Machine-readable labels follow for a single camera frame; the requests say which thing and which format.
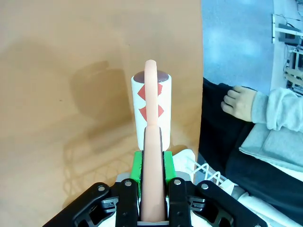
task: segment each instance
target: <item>green gripper pad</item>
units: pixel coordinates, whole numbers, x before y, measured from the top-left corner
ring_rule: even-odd
[[[131,179],[138,183],[138,193],[141,196],[141,172],[142,172],[143,156],[142,151],[136,151],[134,153],[134,162],[131,172]]]
[[[168,185],[172,178],[177,177],[171,151],[163,152],[163,162],[165,171],[165,181],[166,185]]]

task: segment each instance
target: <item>white cylinder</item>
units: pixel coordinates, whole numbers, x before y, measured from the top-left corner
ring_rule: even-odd
[[[140,150],[143,150],[144,129],[147,126],[144,71],[132,77],[132,90],[138,146]],[[171,76],[162,71],[158,71],[158,104],[158,126],[161,128],[162,150],[167,150],[170,144]]]

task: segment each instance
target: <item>black fabric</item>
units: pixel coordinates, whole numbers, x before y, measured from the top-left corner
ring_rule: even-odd
[[[213,169],[250,195],[303,225],[303,182],[239,151],[254,124],[221,110],[220,103],[231,88],[204,79],[199,152]]]
[[[232,87],[226,84],[216,85],[206,79],[203,82],[199,152],[214,170],[223,175],[235,144],[244,142],[250,132],[244,129],[252,129],[254,125],[222,111],[220,104],[230,89]]]

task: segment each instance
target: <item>red diamond pattern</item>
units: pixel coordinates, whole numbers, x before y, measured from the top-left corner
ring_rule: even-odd
[[[162,92],[162,87],[163,85],[158,83],[158,96],[161,94]],[[142,88],[138,91],[138,95],[145,100],[145,85],[142,86]],[[143,107],[142,109],[139,109],[142,117],[147,121],[147,117],[146,117],[146,106]],[[163,114],[164,110],[161,106],[158,106],[158,117],[160,117]]]

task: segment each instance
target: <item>gray sleeve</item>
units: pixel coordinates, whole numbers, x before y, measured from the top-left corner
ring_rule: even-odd
[[[257,92],[251,117],[252,122],[266,124],[270,130],[286,127],[303,132],[303,97],[285,88],[272,90],[269,96]]]

